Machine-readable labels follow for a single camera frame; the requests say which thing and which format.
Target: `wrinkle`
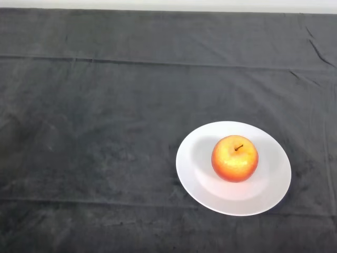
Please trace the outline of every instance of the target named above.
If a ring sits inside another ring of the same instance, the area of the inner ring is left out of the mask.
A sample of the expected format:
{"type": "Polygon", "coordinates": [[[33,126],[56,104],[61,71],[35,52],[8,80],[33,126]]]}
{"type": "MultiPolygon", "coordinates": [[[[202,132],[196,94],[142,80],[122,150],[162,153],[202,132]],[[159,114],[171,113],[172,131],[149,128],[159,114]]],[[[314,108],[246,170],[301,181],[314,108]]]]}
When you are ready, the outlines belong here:
{"type": "Polygon", "coordinates": [[[312,38],[315,38],[314,35],[312,35],[312,33],[310,32],[309,28],[307,26],[305,26],[305,29],[306,31],[309,33],[309,35],[312,37],[312,38]]]}
{"type": "Polygon", "coordinates": [[[223,52],[216,49],[214,46],[209,45],[209,42],[204,41],[204,40],[200,39],[199,37],[192,36],[192,35],[190,35],[190,38],[192,38],[195,42],[197,42],[197,44],[201,45],[203,48],[205,48],[208,51],[210,51],[211,53],[213,53],[215,56],[220,56],[225,61],[228,61],[228,57],[226,57],[226,55],[224,55],[223,52]]]}
{"type": "Polygon", "coordinates": [[[305,77],[305,76],[303,76],[303,75],[297,74],[297,73],[295,73],[295,72],[293,72],[293,71],[291,71],[291,70],[289,70],[289,72],[290,72],[293,76],[295,76],[298,80],[302,80],[302,81],[304,81],[304,82],[306,82],[306,83],[308,83],[308,84],[312,84],[312,85],[314,85],[314,86],[321,87],[321,85],[320,85],[318,82],[314,81],[314,80],[311,80],[311,79],[309,79],[309,78],[307,78],[307,77],[305,77]]]}
{"type": "MultiPolygon", "coordinates": [[[[272,67],[272,66],[247,66],[247,65],[226,65],[216,63],[191,63],[191,62],[161,62],[161,61],[145,61],[145,60],[126,60],[126,59],[96,59],[86,57],[58,57],[58,56],[29,56],[29,55],[0,55],[0,60],[35,60],[35,61],[63,61],[63,62],[92,62],[99,64],[125,64],[125,65],[158,65],[158,66],[181,66],[181,67],[214,67],[224,69],[249,69],[249,70],[261,70],[261,71],[285,71],[289,70],[289,67],[272,67]]],[[[331,72],[331,69],[301,69],[292,68],[296,71],[310,71],[310,72],[331,72]]]]}
{"type": "Polygon", "coordinates": [[[309,42],[312,45],[312,47],[314,48],[318,58],[321,59],[322,62],[325,62],[326,64],[336,68],[335,65],[333,65],[331,62],[329,62],[327,59],[325,59],[325,57],[321,54],[321,52],[318,50],[317,46],[313,43],[313,41],[311,39],[309,39],[309,42]]]}
{"type": "Polygon", "coordinates": [[[198,209],[200,206],[178,206],[178,205],[161,205],[153,203],[126,203],[114,200],[65,200],[65,199],[44,199],[44,198],[21,198],[21,197],[9,197],[1,198],[1,202],[26,202],[26,203],[38,203],[47,205],[86,205],[86,206],[129,206],[129,207],[144,207],[144,208],[175,208],[175,209],[198,209]]]}

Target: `white plate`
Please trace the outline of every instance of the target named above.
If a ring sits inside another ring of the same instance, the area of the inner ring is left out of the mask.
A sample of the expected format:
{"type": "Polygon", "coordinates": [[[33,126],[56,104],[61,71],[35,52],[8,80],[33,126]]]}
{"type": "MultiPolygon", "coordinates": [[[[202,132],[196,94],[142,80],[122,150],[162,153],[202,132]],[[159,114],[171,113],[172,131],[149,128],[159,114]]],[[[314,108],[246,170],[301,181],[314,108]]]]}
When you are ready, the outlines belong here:
{"type": "Polygon", "coordinates": [[[232,121],[210,123],[191,132],[178,149],[176,167],[183,187],[196,201],[234,216],[255,215],[274,207],[291,181],[289,159],[278,142],[261,129],[232,121]],[[227,182],[212,168],[213,148],[228,135],[248,138],[259,153],[256,171],[244,182],[227,182]]]}

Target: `apple stem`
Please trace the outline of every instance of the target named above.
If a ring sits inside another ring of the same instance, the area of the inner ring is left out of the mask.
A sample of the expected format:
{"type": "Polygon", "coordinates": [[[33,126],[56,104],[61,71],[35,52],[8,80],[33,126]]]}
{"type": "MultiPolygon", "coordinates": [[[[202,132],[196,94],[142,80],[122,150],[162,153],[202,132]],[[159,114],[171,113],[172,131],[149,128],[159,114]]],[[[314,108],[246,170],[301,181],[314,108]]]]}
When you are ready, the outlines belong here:
{"type": "Polygon", "coordinates": [[[240,147],[236,148],[235,151],[237,151],[239,148],[243,147],[243,145],[241,145],[240,147]]]}

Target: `plate rim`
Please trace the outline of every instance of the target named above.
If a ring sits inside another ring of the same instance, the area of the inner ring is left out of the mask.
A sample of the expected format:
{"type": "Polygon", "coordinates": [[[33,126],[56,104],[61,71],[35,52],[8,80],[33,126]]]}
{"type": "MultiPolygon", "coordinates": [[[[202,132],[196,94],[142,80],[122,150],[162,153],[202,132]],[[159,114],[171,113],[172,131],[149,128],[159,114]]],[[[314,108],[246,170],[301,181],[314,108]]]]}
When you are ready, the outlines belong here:
{"type": "Polygon", "coordinates": [[[212,211],[215,211],[215,212],[218,212],[218,213],[221,213],[221,214],[224,214],[224,215],[230,215],[230,216],[237,216],[237,217],[245,217],[245,216],[252,216],[252,215],[258,215],[260,213],[264,213],[272,208],[274,208],[278,203],[281,202],[281,200],[285,197],[285,195],[287,194],[288,190],[289,190],[289,187],[290,187],[290,184],[291,184],[291,178],[292,178],[292,171],[291,171],[291,164],[290,164],[290,161],[289,161],[289,157],[288,155],[286,154],[286,151],[283,149],[283,147],[279,144],[278,141],[275,140],[274,137],[272,137],[270,134],[268,134],[267,132],[265,132],[264,130],[256,127],[256,126],[253,126],[253,125],[250,125],[250,124],[247,124],[247,123],[243,123],[243,122],[239,122],[239,121],[215,121],[215,122],[210,122],[210,123],[207,123],[207,124],[204,124],[202,126],[199,126],[198,128],[194,129],[193,131],[191,131],[184,139],[183,141],[180,143],[179,145],[179,148],[178,148],[178,151],[177,151],[177,154],[176,154],[176,158],[175,158],[175,167],[176,167],[176,171],[177,171],[177,175],[178,175],[178,178],[179,178],[179,181],[180,183],[182,184],[183,188],[185,189],[185,191],[195,200],[197,201],[199,204],[203,205],[204,207],[212,210],[212,211]],[[196,130],[198,130],[199,128],[202,128],[202,127],[205,127],[207,125],[210,125],[210,124],[216,124],[216,123],[238,123],[238,124],[242,124],[242,125],[247,125],[249,127],[253,127],[253,128],[256,128],[260,131],[263,131],[265,134],[269,135],[283,150],[283,152],[285,153],[285,156],[287,158],[287,161],[289,163],[289,168],[290,168],[290,178],[289,178],[289,183],[288,185],[286,186],[286,190],[285,190],[285,193],[284,195],[278,199],[274,204],[273,206],[271,207],[268,207],[268,208],[264,208],[264,209],[261,209],[260,211],[256,211],[256,212],[252,212],[252,213],[248,213],[248,214],[237,214],[237,213],[230,213],[230,212],[224,212],[224,211],[220,211],[220,210],[217,210],[215,208],[212,208],[212,207],[209,207],[208,205],[204,204],[204,203],[201,203],[195,196],[193,196],[193,194],[191,194],[191,192],[187,189],[187,187],[184,185],[182,179],[181,179],[181,175],[179,173],[179,170],[178,170],[178,165],[177,165],[177,158],[178,158],[178,155],[179,155],[179,152],[181,152],[181,146],[182,144],[184,143],[184,141],[196,130]]]}

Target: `apple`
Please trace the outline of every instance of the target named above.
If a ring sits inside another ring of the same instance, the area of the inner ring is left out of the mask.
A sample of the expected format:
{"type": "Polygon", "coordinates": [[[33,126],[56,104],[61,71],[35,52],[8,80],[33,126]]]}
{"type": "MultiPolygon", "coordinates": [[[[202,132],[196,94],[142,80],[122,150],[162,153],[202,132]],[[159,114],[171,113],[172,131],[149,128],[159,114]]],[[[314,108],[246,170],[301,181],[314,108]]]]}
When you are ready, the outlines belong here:
{"type": "Polygon", "coordinates": [[[247,180],[256,170],[259,154],[254,144],[240,135],[221,139],[212,153],[212,166],[216,174],[229,182],[247,180]]]}

